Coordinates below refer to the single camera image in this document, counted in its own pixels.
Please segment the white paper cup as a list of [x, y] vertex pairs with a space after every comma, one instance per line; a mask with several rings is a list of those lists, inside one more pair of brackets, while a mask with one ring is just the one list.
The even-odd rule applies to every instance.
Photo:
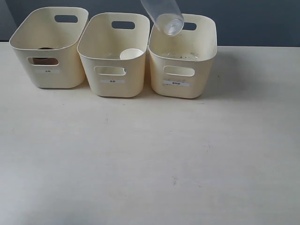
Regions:
[[131, 60], [137, 57], [140, 57], [141, 55], [143, 55], [143, 51], [140, 49], [136, 49], [136, 48], [128, 48], [123, 50], [120, 55], [119, 55], [119, 59], [120, 60]]

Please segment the clear plastic bottle white cap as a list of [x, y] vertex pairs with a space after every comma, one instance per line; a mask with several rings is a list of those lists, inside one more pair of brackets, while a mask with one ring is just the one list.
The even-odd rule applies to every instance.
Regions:
[[183, 15], [175, 0], [140, 0], [156, 28], [168, 35], [177, 35], [184, 26]]

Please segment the brown wooden cup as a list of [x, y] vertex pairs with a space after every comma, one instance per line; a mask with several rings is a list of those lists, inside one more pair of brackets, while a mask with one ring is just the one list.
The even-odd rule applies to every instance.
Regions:
[[59, 61], [56, 58], [47, 58], [47, 57], [29, 57], [28, 61], [32, 65], [58, 65]]

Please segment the cream bin right plastic label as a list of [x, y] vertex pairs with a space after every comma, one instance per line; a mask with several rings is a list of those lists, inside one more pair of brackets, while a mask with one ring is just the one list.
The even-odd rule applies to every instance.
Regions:
[[156, 27], [151, 30], [150, 80], [159, 95], [176, 98], [197, 98], [205, 88], [217, 54], [215, 22], [203, 15], [184, 14], [194, 30], [182, 29], [169, 37]]

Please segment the cream bin middle paper label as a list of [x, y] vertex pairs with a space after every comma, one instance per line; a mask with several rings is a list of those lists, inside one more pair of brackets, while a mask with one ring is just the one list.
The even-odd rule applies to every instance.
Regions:
[[[77, 51], [94, 94], [131, 98], [143, 90], [149, 33], [150, 21], [141, 14], [101, 13], [91, 18]], [[144, 53], [120, 60], [128, 48]]]

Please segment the cream bin left wood label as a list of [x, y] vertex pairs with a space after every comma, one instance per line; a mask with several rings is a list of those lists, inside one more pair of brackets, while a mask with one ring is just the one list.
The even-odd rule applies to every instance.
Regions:
[[[68, 89], [86, 75], [77, 52], [89, 21], [81, 7], [42, 7], [32, 11], [9, 40], [31, 82], [39, 88]], [[56, 58], [58, 65], [32, 65], [29, 57]]]

